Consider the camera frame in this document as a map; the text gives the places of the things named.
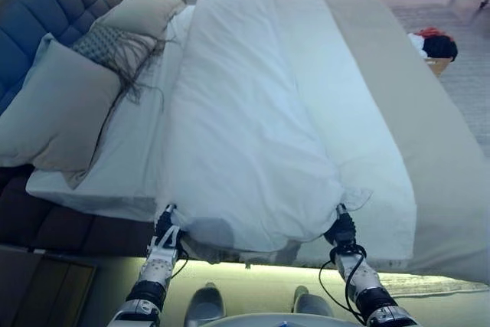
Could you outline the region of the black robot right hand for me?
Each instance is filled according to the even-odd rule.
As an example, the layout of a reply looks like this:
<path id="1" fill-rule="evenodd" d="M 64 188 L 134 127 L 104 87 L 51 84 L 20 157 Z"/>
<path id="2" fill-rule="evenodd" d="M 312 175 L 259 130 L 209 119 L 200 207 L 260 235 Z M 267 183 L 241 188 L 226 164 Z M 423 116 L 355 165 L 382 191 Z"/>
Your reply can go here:
<path id="1" fill-rule="evenodd" d="M 356 243 L 356 227 L 344 204 L 336 208 L 337 219 L 323 236 L 334 247 L 349 246 Z"/>

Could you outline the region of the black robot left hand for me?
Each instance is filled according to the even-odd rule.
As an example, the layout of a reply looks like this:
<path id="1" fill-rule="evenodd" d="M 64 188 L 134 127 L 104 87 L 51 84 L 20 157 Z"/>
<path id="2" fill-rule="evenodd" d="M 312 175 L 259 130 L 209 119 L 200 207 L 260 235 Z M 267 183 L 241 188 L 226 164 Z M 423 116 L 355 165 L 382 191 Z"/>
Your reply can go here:
<path id="1" fill-rule="evenodd" d="M 161 248 L 176 248 L 180 240 L 181 228 L 173 224 L 172 214 L 175 204 L 169 204 L 163 211 L 155 226 L 155 245 Z"/>

